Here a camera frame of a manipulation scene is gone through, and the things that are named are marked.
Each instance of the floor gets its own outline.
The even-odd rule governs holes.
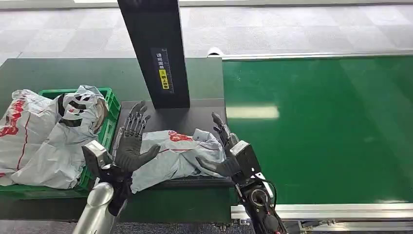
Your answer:
[[[186,7],[181,24],[187,57],[205,57],[212,46],[226,54],[413,49],[413,5]],[[118,9],[0,12],[0,64],[7,58],[134,57]],[[66,234],[74,225],[0,220],[0,234]],[[116,233],[219,231],[204,224],[122,224]],[[253,232],[242,226],[227,233]]]

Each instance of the red printed logo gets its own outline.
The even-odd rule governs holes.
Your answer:
[[[168,135],[170,136],[170,140],[177,142],[181,140],[186,140],[186,141],[193,141],[192,138],[187,137],[186,135],[182,135],[179,133],[176,133],[175,131],[168,131]]]
[[[16,125],[17,120],[21,117],[21,112],[23,111],[24,98],[25,96],[22,96],[16,101],[13,101],[11,108],[7,110],[6,124],[5,127],[0,129],[0,137],[5,135],[16,135],[19,132]]]

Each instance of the label sticker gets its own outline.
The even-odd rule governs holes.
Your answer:
[[[166,48],[151,48],[153,63],[157,71],[159,92],[173,94],[172,74],[170,72],[168,51]]]

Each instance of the robotic hand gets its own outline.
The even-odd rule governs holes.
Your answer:
[[[132,173],[151,161],[160,146],[152,146],[140,154],[142,134],[150,115],[144,116],[145,102],[130,111],[125,126],[120,129],[117,156],[112,161],[105,147],[92,141],[82,146],[86,165],[100,179],[89,193],[87,204],[73,234],[110,234],[131,196]]]
[[[230,176],[238,197],[251,218],[256,234],[286,234],[280,217],[275,212],[277,192],[272,182],[265,180],[252,146],[230,132],[220,116],[212,113],[217,124],[214,130],[220,135],[226,160],[216,163],[197,158],[199,164],[222,176]],[[274,187],[274,196],[268,184]]]

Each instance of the black platform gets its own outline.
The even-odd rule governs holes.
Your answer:
[[[125,125],[129,111],[137,101],[124,101],[120,111],[118,125],[115,136],[121,126]],[[219,135],[214,131],[215,126],[211,113],[218,113],[226,121],[225,102],[223,98],[218,99],[193,99],[190,101],[190,108],[155,109],[152,102],[147,102],[148,110],[146,114],[151,114],[151,118],[146,125],[145,132],[155,132],[162,130],[174,130],[178,133],[191,136],[196,128],[208,131],[217,139]],[[205,186],[225,186],[232,187],[230,178],[216,178],[213,176],[189,176],[164,181],[151,187],[205,187]]]

